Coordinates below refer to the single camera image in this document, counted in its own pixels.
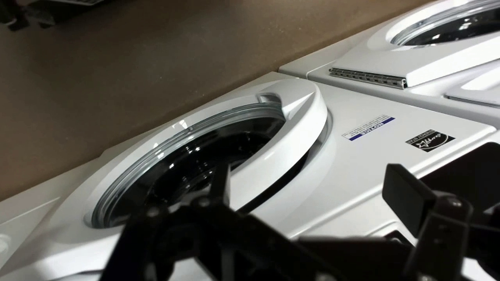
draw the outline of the label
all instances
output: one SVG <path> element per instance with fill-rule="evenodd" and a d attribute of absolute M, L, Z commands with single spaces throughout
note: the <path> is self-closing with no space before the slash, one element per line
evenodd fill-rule
<path fill-rule="evenodd" d="M 424 150 L 424 151 L 433 151 L 438 147 L 443 147 L 443 145 L 452 142 L 454 139 L 455 137 L 452 137 L 449 134 L 444 134 L 444 132 L 439 132 L 435 129 L 429 129 L 416 137 L 411 137 L 410 140 L 407 140 L 407 143 L 410 143 L 419 150 Z"/>
<path fill-rule="evenodd" d="M 372 132 L 372 131 L 379 129 L 380 126 L 391 123 L 391 122 L 394 122 L 394 117 L 380 115 L 380 117 L 364 123 L 363 126 L 358 126 L 343 136 L 354 142 L 354 140 L 357 140 L 357 139 L 360 139 L 360 137 L 363 137 L 363 136 L 366 136 L 366 134 L 369 134 L 369 132 Z"/>

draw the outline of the brown floor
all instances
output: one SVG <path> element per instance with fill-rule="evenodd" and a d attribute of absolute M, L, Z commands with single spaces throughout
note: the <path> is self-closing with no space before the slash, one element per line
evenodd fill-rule
<path fill-rule="evenodd" d="M 427 0 L 118 0 L 0 29 L 0 200 Z"/>

